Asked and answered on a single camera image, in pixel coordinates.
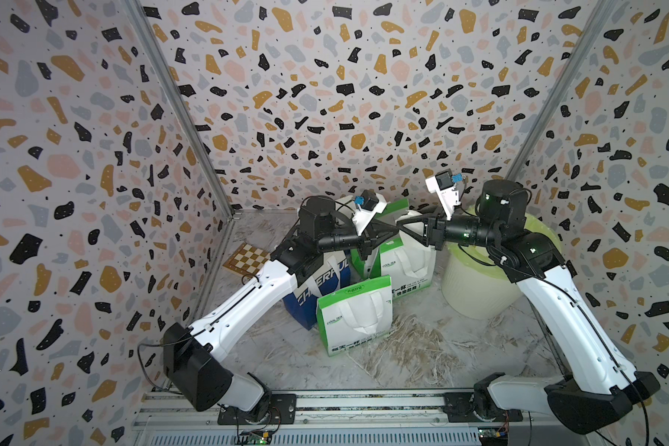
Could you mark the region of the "green white bag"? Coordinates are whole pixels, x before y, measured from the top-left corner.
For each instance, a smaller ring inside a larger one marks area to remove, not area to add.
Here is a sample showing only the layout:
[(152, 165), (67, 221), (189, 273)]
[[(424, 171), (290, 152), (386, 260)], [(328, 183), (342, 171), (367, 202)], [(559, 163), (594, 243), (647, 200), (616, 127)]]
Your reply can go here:
[(411, 295), (432, 283), (436, 250), (411, 235), (422, 235), (423, 228), (422, 222), (407, 224), (406, 230), (400, 230), (378, 247), (369, 277), (390, 277), (393, 299)]
[(316, 316), (329, 357), (388, 336), (393, 321), (390, 277), (369, 279), (321, 297)]
[[(376, 215), (375, 221), (394, 225), (399, 217), (405, 216), (408, 213), (409, 206), (407, 198), (401, 198), (395, 202), (388, 203), (384, 211)], [(358, 272), (362, 280), (375, 278), (381, 274), (380, 250), (380, 246), (375, 248), (366, 260), (363, 260), (356, 250), (350, 252), (351, 266)]]

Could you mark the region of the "right corner aluminium post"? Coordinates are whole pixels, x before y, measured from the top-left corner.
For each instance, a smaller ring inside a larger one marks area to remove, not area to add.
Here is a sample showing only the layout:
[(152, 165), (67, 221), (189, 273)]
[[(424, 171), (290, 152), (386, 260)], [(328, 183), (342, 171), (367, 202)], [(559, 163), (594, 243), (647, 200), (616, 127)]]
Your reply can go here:
[(578, 73), (582, 63), (585, 61), (597, 37), (602, 33), (602, 29), (609, 20), (615, 9), (615, 1), (598, 0), (591, 12), (582, 35), (579, 37), (576, 47), (572, 50), (568, 62), (563, 67), (559, 78), (550, 90), (550, 94), (544, 103), (540, 113), (533, 121), (530, 132), (524, 139), (523, 144), (518, 151), (518, 155), (510, 164), (506, 180), (516, 181), (520, 178), (525, 169), (525, 163), (530, 158), (538, 141), (544, 134), (548, 122), (552, 119), (555, 111), (559, 109), (561, 102), (566, 98), (566, 91), (572, 85), (572, 82)]

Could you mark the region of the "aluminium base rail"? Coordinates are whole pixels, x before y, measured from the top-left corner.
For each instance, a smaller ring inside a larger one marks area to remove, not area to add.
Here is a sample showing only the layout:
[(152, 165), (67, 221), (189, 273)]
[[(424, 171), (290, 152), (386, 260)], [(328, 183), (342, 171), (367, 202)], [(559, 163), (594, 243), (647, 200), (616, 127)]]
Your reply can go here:
[(521, 422), (450, 423), (450, 390), (284, 390), (295, 393), (292, 425), (219, 426), (224, 408), (198, 412), (182, 397), (150, 393), (134, 423), (136, 445), (604, 445), (553, 416), (523, 411)]

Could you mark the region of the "white trash bin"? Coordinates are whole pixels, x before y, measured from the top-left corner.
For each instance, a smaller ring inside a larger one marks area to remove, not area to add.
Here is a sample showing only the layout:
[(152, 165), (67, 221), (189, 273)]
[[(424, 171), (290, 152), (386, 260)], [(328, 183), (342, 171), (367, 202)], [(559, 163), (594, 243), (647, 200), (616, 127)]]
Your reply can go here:
[(523, 297), (483, 247), (448, 243), (450, 258), (442, 275), (442, 293), (449, 305), (475, 320), (498, 316)]

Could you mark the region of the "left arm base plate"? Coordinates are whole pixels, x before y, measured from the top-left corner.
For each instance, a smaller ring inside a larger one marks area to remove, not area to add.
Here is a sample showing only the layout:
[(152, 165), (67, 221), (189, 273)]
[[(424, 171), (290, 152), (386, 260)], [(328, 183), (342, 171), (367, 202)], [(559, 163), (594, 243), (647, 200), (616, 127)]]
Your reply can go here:
[(227, 406), (217, 418), (219, 426), (245, 427), (292, 425), (295, 422), (295, 393), (266, 393), (250, 411)]

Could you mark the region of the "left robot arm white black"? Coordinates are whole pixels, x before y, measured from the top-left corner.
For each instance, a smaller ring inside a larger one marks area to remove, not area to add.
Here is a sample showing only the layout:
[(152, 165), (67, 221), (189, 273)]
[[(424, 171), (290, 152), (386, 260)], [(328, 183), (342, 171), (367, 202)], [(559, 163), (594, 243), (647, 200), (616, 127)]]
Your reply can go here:
[(396, 233), (376, 220), (387, 206), (374, 191), (338, 202), (329, 196), (306, 198), (298, 220), (264, 266), (245, 275), (243, 287), (216, 310), (189, 326), (171, 325), (159, 347), (164, 372), (193, 408), (232, 408), (259, 421), (271, 404), (271, 391), (254, 375), (237, 375), (221, 365), (240, 338), (277, 302), (311, 328), (317, 303), (350, 283), (346, 254), (366, 258)]

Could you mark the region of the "corner aluminium post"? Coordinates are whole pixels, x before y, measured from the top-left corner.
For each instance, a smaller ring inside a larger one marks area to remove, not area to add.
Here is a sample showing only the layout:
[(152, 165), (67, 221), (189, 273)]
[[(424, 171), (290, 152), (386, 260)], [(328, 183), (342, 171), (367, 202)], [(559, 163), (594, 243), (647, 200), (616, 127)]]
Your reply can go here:
[(518, 151), (518, 155), (510, 164), (506, 180), (516, 181), (520, 178), (525, 169), (525, 163), (530, 158), (538, 141), (544, 134), (548, 122), (552, 119), (555, 111), (559, 109), (561, 102), (566, 98), (566, 91), (572, 85), (572, 82), (578, 73), (582, 63), (585, 61), (597, 37), (602, 33), (602, 29), (609, 20), (615, 9), (615, 1), (598, 0), (591, 12), (582, 35), (579, 37), (576, 47), (572, 50), (568, 62), (563, 67), (559, 78), (550, 90), (550, 94), (544, 103), (540, 113), (533, 121), (530, 132), (524, 139), (523, 144)]
[(204, 176), (214, 195), (214, 203), (217, 205), (217, 209), (221, 215), (223, 215), (223, 219), (232, 219), (232, 207), (228, 202), (225, 191), (223, 191), (223, 188), (221, 187), (215, 168), (204, 148), (204, 143), (202, 142), (202, 139), (199, 138), (193, 119), (191, 119), (191, 115), (182, 100), (178, 84), (169, 71), (167, 60), (165, 59), (163, 51), (161, 50), (157, 38), (147, 20), (141, 2), (137, 0), (125, 0), (122, 4), (126, 11), (126, 15), (135, 29), (137, 38), (143, 46), (146, 56), (152, 63), (154, 73), (163, 86), (165, 96), (174, 110), (174, 115), (176, 116), (178, 123), (181, 125), (189, 144), (191, 144), (191, 148), (194, 151), (197, 161), (204, 171)]

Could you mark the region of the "yellow-green bin liner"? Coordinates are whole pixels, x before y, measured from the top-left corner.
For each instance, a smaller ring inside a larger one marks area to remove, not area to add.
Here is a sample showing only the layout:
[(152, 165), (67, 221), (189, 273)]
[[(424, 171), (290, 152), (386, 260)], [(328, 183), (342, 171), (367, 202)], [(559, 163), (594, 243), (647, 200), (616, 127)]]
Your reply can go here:
[(526, 215), (523, 234), (516, 235), (496, 247), (494, 236), (485, 235), (490, 224), (479, 224), (475, 234), (488, 245), (466, 245), (463, 242), (448, 242), (452, 261), (457, 260), (464, 267), (474, 269), (483, 275), (511, 284), (531, 277), (546, 278), (546, 272), (557, 266), (564, 266), (565, 259), (557, 234), (531, 215)]

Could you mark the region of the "front blue white bag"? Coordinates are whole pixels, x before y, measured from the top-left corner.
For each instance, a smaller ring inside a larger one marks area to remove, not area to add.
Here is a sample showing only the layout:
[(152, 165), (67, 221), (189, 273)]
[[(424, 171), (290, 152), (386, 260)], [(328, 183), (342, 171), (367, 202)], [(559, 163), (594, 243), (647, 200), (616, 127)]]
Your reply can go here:
[(350, 284), (351, 271), (346, 254), (343, 251), (327, 253), (323, 265), (295, 292), (286, 295), (282, 302), (288, 313), (302, 327), (310, 330), (317, 324), (318, 300)]

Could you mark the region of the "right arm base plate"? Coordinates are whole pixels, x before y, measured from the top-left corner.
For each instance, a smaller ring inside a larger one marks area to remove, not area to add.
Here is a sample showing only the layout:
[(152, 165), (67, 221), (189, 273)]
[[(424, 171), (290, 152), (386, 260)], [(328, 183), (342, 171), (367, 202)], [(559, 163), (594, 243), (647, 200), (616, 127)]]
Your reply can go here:
[(443, 411), (450, 423), (504, 423), (524, 420), (520, 410), (503, 410), (491, 398), (475, 391), (444, 393)]

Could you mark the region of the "left corner aluminium post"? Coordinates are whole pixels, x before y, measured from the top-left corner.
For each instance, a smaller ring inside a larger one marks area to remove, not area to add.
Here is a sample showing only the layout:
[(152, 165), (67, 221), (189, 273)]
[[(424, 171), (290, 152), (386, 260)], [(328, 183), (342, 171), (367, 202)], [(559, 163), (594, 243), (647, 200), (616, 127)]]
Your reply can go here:
[(204, 143), (202, 142), (202, 139), (199, 138), (193, 119), (191, 119), (191, 115), (182, 100), (178, 84), (169, 71), (167, 60), (165, 59), (163, 51), (161, 50), (157, 38), (147, 20), (141, 2), (137, 0), (125, 0), (122, 4), (126, 11), (126, 15), (135, 29), (137, 38), (143, 46), (146, 56), (152, 63), (154, 73), (163, 86), (165, 96), (174, 110), (174, 115), (176, 116), (178, 123), (181, 125), (189, 144), (191, 144), (191, 148), (194, 151), (197, 161), (204, 171), (204, 176), (214, 195), (214, 203), (217, 205), (217, 209), (221, 215), (223, 215), (223, 219), (232, 219), (232, 207), (228, 202), (225, 191), (223, 191), (223, 188), (221, 187), (215, 168), (204, 148)]

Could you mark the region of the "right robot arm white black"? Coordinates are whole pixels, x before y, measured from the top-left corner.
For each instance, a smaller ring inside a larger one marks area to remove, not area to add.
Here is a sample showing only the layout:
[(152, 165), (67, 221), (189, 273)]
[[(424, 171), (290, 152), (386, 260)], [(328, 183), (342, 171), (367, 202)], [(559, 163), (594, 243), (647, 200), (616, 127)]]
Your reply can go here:
[(486, 249), (540, 314), (557, 340), (570, 372), (548, 378), (489, 375), (475, 384), (477, 416), (494, 419), (503, 411), (548, 414), (580, 435), (620, 421), (661, 386), (649, 372), (637, 371), (595, 318), (576, 288), (559, 249), (546, 234), (526, 229), (528, 191), (511, 180), (488, 180), (473, 215), (457, 214), (457, 179), (449, 171), (426, 180), (443, 214), (408, 217), (402, 231), (423, 246), (446, 243)]

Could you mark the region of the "wooden chessboard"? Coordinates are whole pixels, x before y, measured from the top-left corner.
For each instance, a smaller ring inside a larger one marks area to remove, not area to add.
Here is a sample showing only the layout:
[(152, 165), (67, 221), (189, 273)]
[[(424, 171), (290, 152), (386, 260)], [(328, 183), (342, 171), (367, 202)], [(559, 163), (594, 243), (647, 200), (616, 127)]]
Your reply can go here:
[(257, 274), (268, 260), (269, 252), (266, 250), (242, 243), (223, 267), (241, 276), (251, 276)]

